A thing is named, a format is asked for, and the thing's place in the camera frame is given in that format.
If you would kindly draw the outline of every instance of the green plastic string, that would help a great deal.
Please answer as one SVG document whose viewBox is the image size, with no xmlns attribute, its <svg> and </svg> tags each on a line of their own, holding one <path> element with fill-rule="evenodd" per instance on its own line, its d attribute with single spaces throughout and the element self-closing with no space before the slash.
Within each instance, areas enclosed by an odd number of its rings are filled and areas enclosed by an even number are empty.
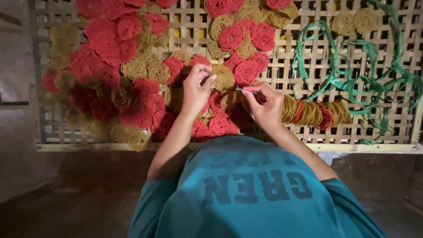
<svg viewBox="0 0 423 238">
<path fill-rule="evenodd" d="M 307 85 L 309 85 L 309 78 L 304 66 L 304 58 L 302 56 L 302 49 L 304 48 L 306 41 L 312 40 L 316 37 L 319 37 L 322 34 L 325 34 L 331 48 L 329 50 L 329 59 L 328 59 L 331 70 L 330 70 L 330 73 L 326 76 L 326 80 L 323 82 L 322 87 L 319 90 L 312 92 L 312 94 L 309 95 L 307 99 L 305 99 L 304 101 L 313 100 L 320 94 L 333 90 L 335 87 L 342 91 L 346 91 L 349 93 L 348 99 L 350 103 L 362 105 L 359 109 L 349 110 L 350 114 L 363 116 L 363 119 L 371 123 L 374 128 L 379 129 L 379 135 L 383 136 L 387 132 L 393 133 L 393 128 L 388 126 L 389 121 L 387 119 L 387 116 L 388 116 L 389 108 L 380 107 L 379 106 L 380 101 L 382 100 L 382 102 L 384 101 L 394 102 L 395 100 L 389 99 L 388 93 L 394 92 L 394 95 L 396 95 L 396 93 L 403 90 L 406 85 L 411 85 L 414 92 L 414 95 L 410 97 L 410 107 L 408 109 L 408 111 L 411 111 L 418 105 L 423 95 L 423 81 L 421 77 L 408 72 L 406 69 L 404 69 L 400 65 L 400 59 L 402 56 L 402 33 L 401 33 L 400 24 L 399 24 L 397 15 L 395 13 L 395 9 L 390 5 L 381 3 L 379 0 L 369 0 L 369 1 L 376 3 L 385 12 L 385 14 L 390 16 L 390 26 L 393 33 L 393 41 L 395 46 L 394 46 L 393 60 L 391 62 L 391 66 L 387 68 L 387 71 L 383 73 L 380 77 L 375 78 L 377 77 L 376 63 L 377 63 L 378 50 L 374 43 L 368 42 L 365 40 L 358 40 L 358 39 L 343 40 L 341 42 L 342 50 L 345 49 L 344 45 L 361 45 L 367 54 L 366 62 L 369 61 L 370 63 L 369 76 L 361 75 L 356 78 L 353 78 L 351 63 L 349 62 L 349 60 L 347 59 L 345 55 L 341 55 L 338 53 L 335 41 L 332 38 L 331 32 L 326 22 L 322 20 L 318 20 L 307 25 L 299 33 L 299 37 L 297 40 L 297 47 L 296 47 L 294 59 L 293 59 L 294 61 L 292 64 L 292 67 L 293 67 L 292 78 L 296 78 L 297 70 L 295 67 L 298 62 L 297 67 L 298 67 L 299 76 L 305 80 Z M 315 27 L 320 28 L 319 33 L 313 34 L 310 37 L 306 37 L 307 31 Z M 345 69 L 345 71 L 338 69 L 340 58 L 346 61 L 347 68 Z M 385 84 L 380 83 L 381 79 L 386 78 L 392 72 L 397 72 L 401 76 L 395 77 L 389 82 L 386 82 Z M 340 79 L 340 75 L 344 75 L 345 82 L 343 82 Z M 368 87 L 364 88 L 363 90 L 354 89 L 354 86 L 358 80 L 362 80 L 365 83 L 365 85 L 368 85 Z M 356 100 L 355 95 L 364 94 L 364 93 L 373 93 L 374 97 L 372 97 L 371 102 L 361 102 Z M 383 112 L 383 116 L 381 117 L 382 119 L 376 120 L 373 118 L 372 116 L 373 109 L 382 110 Z M 363 144 L 375 143 L 374 141 L 364 140 L 364 139 L 359 141 Z"/>
</svg>

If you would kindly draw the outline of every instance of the woven bamboo rack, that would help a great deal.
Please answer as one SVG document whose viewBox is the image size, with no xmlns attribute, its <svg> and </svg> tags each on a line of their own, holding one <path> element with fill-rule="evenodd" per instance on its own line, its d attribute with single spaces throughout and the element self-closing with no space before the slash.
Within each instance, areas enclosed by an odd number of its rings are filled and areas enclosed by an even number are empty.
<svg viewBox="0 0 423 238">
<path fill-rule="evenodd" d="M 75 0 L 29 0 L 31 34 L 33 39 L 34 61 L 36 66 L 36 78 L 34 85 L 41 85 L 41 74 L 49 62 L 49 39 L 50 28 L 58 23 L 73 23 L 80 29 L 80 43 L 85 42 L 83 33 L 84 24 L 78 16 Z M 270 64 L 267 72 L 264 72 L 259 80 L 270 83 L 284 94 L 292 94 L 292 88 L 300 97 L 309 95 L 312 89 L 317 89 L 325 81 L 328 65 L 328 41 L 326 36 L 321 36 L 306 42 L 303 55 L 305 67 L 308 71 L 310 82 L 306 87 L 301 78 L 292 77 L 292 63 L 294 49 L 301 29 L 315 20 L 324 20 L 330 26 L 333 16 L 340 11 L 350 11 L 354 14 L 358 9 L 367 6 L 366 1 L 360 0 L 318 0 L 310 1 L 294 0 L 299 9 L 299 16 L 288 24 L 283 30 L 276 30 L 275 48 L 269 52 Z M 401 64 L 410 72 L 421 75 L 422 72 L 422 29 L 423 8 L 422 0 L 391 0 L 384 1 L 391 4 L 396 10 L 403 31 L 403 57 Z M 210 59 L 206 49 L 208 41 L 207 29 L 211 19 L 207 16 L 203 1 L 179 0 L 169 9 L 162 9 L 162 13 L 169 19 L 170 39 L 168 47 L 154 48 L 153 51 L 159 58 L 169 56 L 173 51 L 184 50 L 190 55 L 201 54 Z M 381 10 L 377 11 L 378 28 L 367 35 L 356 35 L 357 39 L 365 39 L 376 44 L 379 49 L 377 70 L 385 72 L 393 58 L 394 43 L 388 22 Z M 341 46 L 342 37 L 335 38 L 338 50 Z M 341 54 L 348 55 L 353 70 L 353 77 L 366 75 L 369 64 L 366 62 L 366 53 L 363 48 L 349 46 L 346 50 L 340 50 Z M 214 61 L 212 64 L 222 64 L 224 60 Z M 346 68 L 344 61 L 340 66 Z M 395 75 L 389 75 L 382 83 L 391 80 Z M 357 87 L 363 88 L 364 82 L 358 81 Z M 287 125 L 299 139 L 305 142 L 315 151 L 343 151 L 343 152 L 378 152 L 378 153 L 419 153 L 417 145 L 420 124 L 423 114 L 423 101 L 418 107 L 408 112 L 408 97 L 411 86 L 396 93 L 396 99 L 405 97 L 402 103 L 382 103 L 380 106 L 389 107 L 389 126 L 394 128 L 392 135 L 379 136 L 378 130 L 373 128 L 366 120 L 359 124 L 361 116 L 354 116 L 350 125 L 341 124 L 337 128 L 327 131 L 315 130 L 313 127 L 297 127 Z M 359 94 L 357 100 L 370 102 L 372 93 Z M 348 93 L 338 90 L 321 94 L 318 101 L 347 99 Z M 36 115 L 38 130 L 35 132 L 36 146 L 38 151 L 76 151 L 82 149 L 94 150 L 131 150 L 127 144 L 101 143 L 94 139 L 82 128 L 71 128 L 63 121 L 66 105 L 39 106 L 36 98 L 31 98 L 31 105 Z M 360 105 L 348 104 L 349 108 L 359 108 Z M 376 111 L 375 118 L 380 118 L 380 111 Z M 254 128 L 256 133 L 262 133 L 259 128 Z M 359 139 L 376 139 L 373 146 L 359 144 Z M 190 148 L 196 148 L 200 143 L 190 143 Z M 160 143 L 150 143 L 148 149 L 157 150 Z"/>
</svg>

